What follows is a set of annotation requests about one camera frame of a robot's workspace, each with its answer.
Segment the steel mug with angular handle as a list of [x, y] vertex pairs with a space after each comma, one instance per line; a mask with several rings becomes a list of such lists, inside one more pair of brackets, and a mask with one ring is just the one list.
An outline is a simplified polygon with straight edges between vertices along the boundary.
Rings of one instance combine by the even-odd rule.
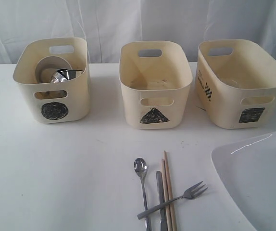
[[[52, 76], [50, 83], [59, 83], [59, 82], [66, 82], [72, 80], [84, 73], [84, 70], [73, 70], [73, 69], [58, 69], [55, 71]], [[57, 91], [50, 91], [49, 95], [51, 98], [64, 98], [67, 96], [67, 91], [65, 90], [57, 90]]]

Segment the cream bin with circle mark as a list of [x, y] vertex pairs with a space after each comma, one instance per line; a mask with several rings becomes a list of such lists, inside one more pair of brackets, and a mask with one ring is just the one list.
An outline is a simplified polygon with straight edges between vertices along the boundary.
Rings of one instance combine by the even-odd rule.
[[[51, 47], [72, 46], [73, 51], [56, 56], [67, 60], [73, 70], [84, 73], [72, 80], [59, 83], [37, 83], [35, 68], [44, 57], [53, 56]], [[90, 77], [88, 46], [83, 38], [52, 38], [30, 43], [24, 49], [13, 73], [22, 96], [36, 121], [44, 124], [75, 121], [90, 111]], [[64, 98], [51, 98], [50, 91], [65, 90]]]

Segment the white backdrop curtain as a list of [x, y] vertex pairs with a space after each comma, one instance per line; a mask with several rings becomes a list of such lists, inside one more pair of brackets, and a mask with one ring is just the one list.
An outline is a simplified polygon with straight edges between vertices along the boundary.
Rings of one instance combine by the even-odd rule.
[[84, 38], [92, 63], [116, 63], [144, 40], [175, 42], [194, 62], [203, 41], [246, 39], [276, 59], [276, 0], [0, 0], [0, 64], [65, 37]]

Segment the cream bin with triangle mark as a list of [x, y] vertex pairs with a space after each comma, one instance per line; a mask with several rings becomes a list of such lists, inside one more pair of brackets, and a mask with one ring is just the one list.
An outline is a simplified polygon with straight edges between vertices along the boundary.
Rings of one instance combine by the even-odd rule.
[[171, 41], [137, 41], [120, 52], [119, 79], [127, 123], [167, 129], [183, 118], [193, 81], [187, 57]]

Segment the steel spoon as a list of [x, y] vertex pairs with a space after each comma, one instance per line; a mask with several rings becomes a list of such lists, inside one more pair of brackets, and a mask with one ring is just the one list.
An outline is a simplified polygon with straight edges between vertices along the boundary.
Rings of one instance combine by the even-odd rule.
[[135, 171], [136, 175], [140, 178], [140, 181], [141, 181], [144, 210], [148, 209], [145, 184], [144, 184], [144, 180], [147, 175], [147, 170], [148, 170], [148, 167], [147, 167], [146, 161], [141, 157], [136, 158], [134, 161], [134, 171]]

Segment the steel knife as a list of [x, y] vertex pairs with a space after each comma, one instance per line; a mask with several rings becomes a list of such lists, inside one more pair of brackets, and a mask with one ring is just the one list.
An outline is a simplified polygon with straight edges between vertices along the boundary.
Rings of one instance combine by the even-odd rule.
[[[159, 196], [159, 203], [164, 203], [163, 178], [160, 171], [156, 171], [157, 190]], [[160, 231], [168, 231], [165, 207], [160, 209]]]

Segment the right wooden chopstick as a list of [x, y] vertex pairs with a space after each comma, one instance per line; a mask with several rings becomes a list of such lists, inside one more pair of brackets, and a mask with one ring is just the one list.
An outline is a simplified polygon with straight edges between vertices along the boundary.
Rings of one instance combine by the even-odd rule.
[[[171, 184], [171, 178], [170, 178], [170, 170], [169, 170], [169, 164], [168, 164], [168, 157], [167, 152], [163, 152], [164, 156], [164, 166], [165, 166], [165, 175], [166, 175], [166, 185], [167, 185], [167, 198], [171, 200], [173, 198], [173, 191], [172, 191], [172, 184]], [[169, 231], [176, 231], [177, 230], [177, 223], [176, 223], [176, 213], [175, 213], [175, 207], [173, 204], [170, 204], [169, 206]]]

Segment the steel fork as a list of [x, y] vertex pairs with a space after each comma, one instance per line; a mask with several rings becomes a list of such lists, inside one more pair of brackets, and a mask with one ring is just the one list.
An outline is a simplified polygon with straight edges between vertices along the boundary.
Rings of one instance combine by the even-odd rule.
[[149, 209], [147, 209], [147, 210], [139, 213], [137, 215], [138, 220], [146, 218], [151, 213], [167, 207], [168, 205], [172, 204], [174, 201], [176, 201], [178, 199], [193, 200], [193, 199], [198, 198], [199, 196], [201, 196], [208, 189], [208, 187], [206, 187], [205, 184], [202, 185], [202, 183], [203, 183], [203, 181], [201, 181], [199, 183], [196, 183], [195, 185], [189, 187], [179, 197], [175, 197], [175, 198], [173, 198], [171, 200], [165, 201], [164, 203], [160, 203], [160, 204], [158, 204], [158, 205], [156, 205], [156, 206], [154, 206], [152, 208], [149, 208]]

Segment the cream bin with square mark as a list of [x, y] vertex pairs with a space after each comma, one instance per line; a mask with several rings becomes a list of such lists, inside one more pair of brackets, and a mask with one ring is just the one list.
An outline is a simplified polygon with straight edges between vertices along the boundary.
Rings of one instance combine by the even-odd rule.
[[252, 41], [202, 42], [195, 82], [210, 120], [221, 128], [260, 127], [275, 111], [276, 60]]

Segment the large white square plate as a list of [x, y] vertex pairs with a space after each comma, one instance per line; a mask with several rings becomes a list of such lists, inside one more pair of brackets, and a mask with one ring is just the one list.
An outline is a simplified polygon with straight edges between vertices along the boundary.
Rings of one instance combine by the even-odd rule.
[[213, 166], [247, 221], [276, 231], [276, 131], [215, 148]]

